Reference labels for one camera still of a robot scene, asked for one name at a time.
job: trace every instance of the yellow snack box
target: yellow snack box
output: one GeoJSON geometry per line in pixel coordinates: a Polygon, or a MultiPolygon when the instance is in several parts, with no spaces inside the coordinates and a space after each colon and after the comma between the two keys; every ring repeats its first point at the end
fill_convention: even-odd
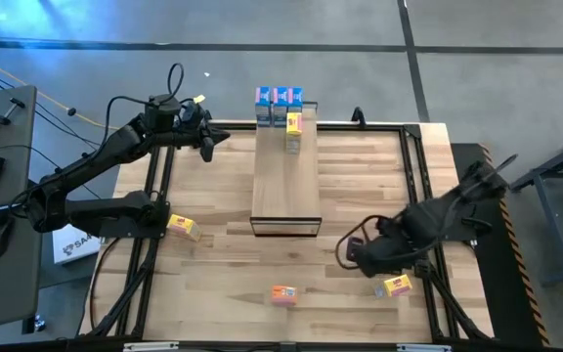
{"type": "Polygon", "coordinates": [[[201,238],[201,229],[195,221],[176,214],[172,214],[168,220],[166,232],[194,242],[201,238]]]}
{"type": "Polygon", "coordinates": [[[404,274],[400,277],[392,278],[383,282],[388,297],[398,296],[404,292],[411,290],[411,282],[408,275],[404,274]]]}
{"type": "Polygon", "coordinates": [[[301,146],[301,129],[303,128],[301,112],[289,112],[286,115],[285,150],[289,154],[298,154],[301,146]]]}

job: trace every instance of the orange snack box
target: orange snack box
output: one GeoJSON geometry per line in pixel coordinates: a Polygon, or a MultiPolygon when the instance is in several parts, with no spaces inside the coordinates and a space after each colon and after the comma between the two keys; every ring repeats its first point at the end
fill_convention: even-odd
{"type": "Polygon", "coordinates": [[[272,301],[280,307],[291,307],[297,304],[297,289],[290,286],[273,286],[272,301]]]}

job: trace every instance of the gray desk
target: gray desk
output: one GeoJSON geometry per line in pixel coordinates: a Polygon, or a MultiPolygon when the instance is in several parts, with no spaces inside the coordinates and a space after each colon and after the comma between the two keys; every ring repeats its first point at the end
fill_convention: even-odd
{"type": "MultiPolygon", "coordinates": [[[[10,98],[21,100],[25,109],[16,109],[9,126],[0,126],[0,147],[31,145],[36,88],[0,91],[0,114],[10,107],[10,98]]],[[[0,178],[0,204],[26,188],[30,151],[26,148],[0,150],[6,158],[0,178]]],[[[42,236],[35,233],[26,220],[17,219],[8,250],[0,258],[0,324],[32,316],[38,300],[38,271],[42,236]]]]}

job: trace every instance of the gray floor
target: gray floor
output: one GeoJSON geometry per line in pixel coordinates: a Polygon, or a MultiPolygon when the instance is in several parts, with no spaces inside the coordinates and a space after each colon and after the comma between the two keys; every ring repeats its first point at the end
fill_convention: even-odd
{"type": "MultiPolygon", "coordinates": [[[[404,44],[396,0],[95,3],[0,0],[0,38],[404,44]],[[142,24],[144,19],[152,21],[142,24]]],[[[407,6],[416,45],[563,47],[563,0],[408,0],[407,6]]],[[[252,118],[254,86],[292,84],[305,87],[307,99],[320,103],[323,119],[346,120],[354,106],[361,106],[370,120],[418,121],[405,53],[0,49],[0,67],[96,120],[103,119],[106,102],[114,95],[163,93],[166,70],[175,61],[186,67],[181,94],[204,94],[204,104],[217,118],[252,118]]],[[[418,62],[431,121],[447,123],[453,142],[485,143],[496,160],[519,153],[504,171],[508,180],[562,148],[563,55],[419,54],[418,62]]],[[[81,135],[100,140],[100,129],[46,104],[81,135]]],[[[138,111],[135,105],[119,104],[110,124],[123,124],[138,111]]],[[[85,151],[85,145],[39,119],[34,147],[59,163],[85,151]]],[[[31,160],[33,178],[51,168],[38,156],[31,160]]],[[[108,196],[115,175],[112,170],[89,187],[108,196]]],[[[83,192],[76,196],[89,197],[83,192]]],[[[538,278],[555,268],[538,198],[525,189],[510,195],[508,203],[551,343],[563,347],[563,284],[538,284],[538,278]]],[[[85,294],[84,283],[41,291],[40,311],[50,326],[24,338],[72,336],[85,294]]],[[[22,340],[14,324],[0,327],[0,332],[0,343],[22,340]]]]}

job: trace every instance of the desk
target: desk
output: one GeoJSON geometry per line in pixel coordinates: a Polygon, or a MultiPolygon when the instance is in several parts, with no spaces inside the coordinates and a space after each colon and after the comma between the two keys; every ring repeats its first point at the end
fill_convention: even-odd
{"type": "MultiPolygon", "coordinates": [[[[31,145],[34,122],[36,87],[24,86],[0,91],[0,114],[11,106],[11,95],[25,103],[10,116],[11,124],[0,126],[0,147],[31,145]]],[[[29,167],[29,150],[0,150],[6,158],[0,177],[0,205],[25,190],[29,167]]],[[[17,219],[10,236],[8,250],[0,258],[0,324],[33,315],[38,300],[38,270],[42,236],[35,233],[29,222],[17,219]]]]}
{"type": "MultiPolygon", "coordinates": [[[[457,184],[447,128],[421,124],[420,129],[431,186],[439,196],[457,184]]],[[[398,136],[320,131],[323,224],[315,239],[289,239],[255,238],[249,225],[254,135],[233,131],[210,163],[203,163],[197,151],[176,152],[168,200],[173,212],[201,226],[203,236],[199,243],[175,237],[160,243],[144,339],[430,341],[420,280],[411,277],[414,289],[406,295],[378,298],[378,279],[339,268],[333,256],[336,241],[364,217],[394,215],[408,203],[398,136]],[[272,306],[272,285],[298,287],[297,305],[272,306]]],[[[115,197],[143,189],[149,160],[121,167],[115,197]]],[[[96,317],[103,317],[123,289],[131,246],[132,241],[121,241],[102,268],[96,317]]],[[[473,252],[455,242],[445,243],[444,250],[455,297],[492,335],[473,252]]],[[[444,306],[437,303],[446,331],[444,306]]],[[[136,308],[133,304],[128,330],[136,308]]],[[[88,330],[86,314],[80,332],[88,330]]]]}

